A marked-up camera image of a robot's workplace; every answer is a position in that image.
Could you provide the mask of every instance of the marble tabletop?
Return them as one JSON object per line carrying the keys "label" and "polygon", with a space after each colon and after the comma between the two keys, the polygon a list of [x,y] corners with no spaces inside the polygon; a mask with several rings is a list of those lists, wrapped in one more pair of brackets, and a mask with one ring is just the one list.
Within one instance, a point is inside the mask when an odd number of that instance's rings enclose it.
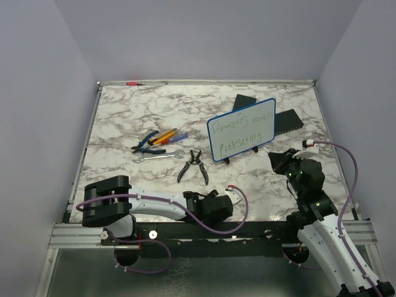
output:
{"label": "marble tabletop", "polygon": [[[230,158],[231,163],[214,162],[210,152],[207,120],[232,110],[237,94],[262,101],[275,98],[277,113],[294,108],[304,123],[302,129],[276,136],[265,145],[272,152],[290,147],[301,149],[303,139],[328,140],[324,120],[312,86],[309,85],[160,85],[105,86],[98,105],[92,133],[80,174],[76,205],[84,200],[84,187],[116,175],[129,176],[129,182],[153,192],[178,194],[196,191],[202,194],[218,191],[228,184],[238,185],[249,199],[248,221],[285,220],[297,211],[296,202],[286,188],[286,177],[273,173],[264,149],[252,150]],[[184,141],[167,145],[167,152],[182,149],[184,159],[165,158],[132,162],[137,157],[130,148],[154,130],[178,128],[188,133]],[[197,166],[192,166],[178,184],[177,175],[189,158],[189,151],[202,151],[201,160],[209,175],[206,186]],[[325,173],[324,191],[340,210],[346,192],[334,151],[321,146],[315,157]],[[234,208],[229,221],[240,221],[244,203]],[[138,221],[170,222],[151,215],[137,215]],[[353,219],[348,208],[344,219]],[[82,213],[73,207],[71,223],[80,223]]]}

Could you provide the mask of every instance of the whiteboard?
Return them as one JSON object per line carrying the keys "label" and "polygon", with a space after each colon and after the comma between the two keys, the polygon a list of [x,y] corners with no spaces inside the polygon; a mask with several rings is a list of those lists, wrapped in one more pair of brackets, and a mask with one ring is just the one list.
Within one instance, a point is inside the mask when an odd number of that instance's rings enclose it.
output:
{"label": "whiteboard", "polygon": [[209,119],[214,161],[231,157],[275,138],[274,98]]}

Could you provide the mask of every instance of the red marker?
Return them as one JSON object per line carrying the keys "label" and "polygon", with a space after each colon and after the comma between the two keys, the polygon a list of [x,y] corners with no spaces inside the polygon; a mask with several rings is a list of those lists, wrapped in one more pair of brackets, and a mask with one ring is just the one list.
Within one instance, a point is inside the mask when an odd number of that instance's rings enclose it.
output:
{"label": "red marker", "polygon": [[126,85],[143,85],[143,84],[138,84],[137,82],[127,82]]}

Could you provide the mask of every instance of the wire cutters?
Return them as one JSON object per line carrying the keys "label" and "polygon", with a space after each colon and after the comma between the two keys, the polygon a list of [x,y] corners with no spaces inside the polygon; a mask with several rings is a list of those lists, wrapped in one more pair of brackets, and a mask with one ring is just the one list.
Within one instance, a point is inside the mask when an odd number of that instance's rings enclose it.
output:
{"label": "wire cutters", "polygon": [[201,160],[199,159],[200,157],[200,153],[201,151],[199,151],[198,155],[195,157],[194,156],[194,152],[192,152],[192,150],[190,150],[190,154],[191,154],[191,159],[189,161],[186,162],[185,166],[183,167],[183,169],[179,172],[178,175],[178,183],[180,183],[181,178],[183,177],[183,175],[186,173],[186,171],[188,170],[188,168],[190,167],[190,165],[199,165],[199,169],[200,172],[202,172],[202,175],[204,176],[205,179],[205,184],[208,185],[209,183],[209,177],[208,174],[204,168],[204,164],[201,162]]}
{"label": "wire cutters", "polygon": [[143,147],[143,145],[151,138],[153,137],[155,134],[157,134],[158,131],[154,131],[152,133],[150,133],[148,136],[145,137],[145,139],[143,139],[142,141],[139,142],[138,145],[136,145],[135,147],[131,147],[131,150],[134,150],[133,153],[137,153],[137,152],[141,152],[141,153],[152,153],[153,155],[159,155],[161,153],[165,153],[166,150],[150,150],[149,148],[145,148]]}

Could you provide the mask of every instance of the wrench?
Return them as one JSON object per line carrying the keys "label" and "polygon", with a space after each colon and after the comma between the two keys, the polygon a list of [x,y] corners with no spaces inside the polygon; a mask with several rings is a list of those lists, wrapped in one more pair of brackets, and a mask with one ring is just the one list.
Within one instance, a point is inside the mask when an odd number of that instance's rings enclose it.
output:
{"label": "wrench", "polygon": [[175,157],[177,159],[183,159],[184,157],[182,156],[182,154],[184,154],[183,150],[175,150],[174,152],[162,153],[161,155],[143,155],[142,153],[139,152],[137,154],[137,156],[139,156],[139,158],[136,160],[132,160],[132,161],[134,163],[142,163],[144,160],[168,158],[168,157]]}

